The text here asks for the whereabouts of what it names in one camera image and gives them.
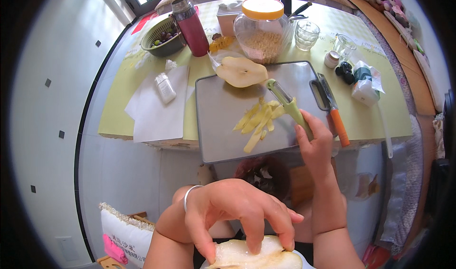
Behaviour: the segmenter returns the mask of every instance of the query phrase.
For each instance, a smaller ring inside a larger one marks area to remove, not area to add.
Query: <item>thermos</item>
[[[179,27],[191,54],[201,57],[208,53],[209,42],[197,11],[189,0],[175,0],[171,3],[172,17]]]

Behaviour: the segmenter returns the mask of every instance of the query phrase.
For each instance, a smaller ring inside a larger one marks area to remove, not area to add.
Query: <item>wall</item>
[[[448,75],[447,64],[436,33],[434,32],[431,22],[421,9],[417,0],[401,1],[405,9],[411,11],[419,22],[420,28],[413,30],[413,36],[419,41],[421,47],[424,49],[427,57],[429,58],[432,75],[438,83],[440,95],[444,98],[448,89],[451,89],[450,77]]]
[[[18,60],[10,105],[14,174],[38,237],[62,268],[91,263],[74,194],[77,132],[94,78],[133,18],[123,0],[47,0]],[[56,237],[72,238],[74,260],[65,259]]]

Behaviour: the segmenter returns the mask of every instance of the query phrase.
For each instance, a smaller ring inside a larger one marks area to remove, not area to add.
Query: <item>drinking glass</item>
[[[304,19],[298,21],[294,32],[296,47],[303,51],[310,50],[315,45],[319,34],[320,28],[313,22]]]
[[[340,62],[348,61],[356,50],[356,44],[348,36],[339,34],[334,42],[333,50],[340,56]]]

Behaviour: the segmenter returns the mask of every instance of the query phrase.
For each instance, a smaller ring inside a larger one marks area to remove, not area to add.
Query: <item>green basket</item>
[[[172,18],[166,18],[154,25],[142,38],[140,44],[141,48],[158,57],[166,57],[181,50],[186,45],[181,32],[165,43],[162,43],[155,48],[151,48],[155,45],[155,41],[160,39],[162,32],[167,32],[171,27],[171,24]]]

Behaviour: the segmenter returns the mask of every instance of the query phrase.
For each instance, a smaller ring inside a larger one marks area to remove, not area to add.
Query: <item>black earbuds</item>
[[[349,85],[355,83],[355,76],[352,74],[352,66],[348,62],[342,62],[341,65],[336,68],[336,75],[342,76],[343,81]]]

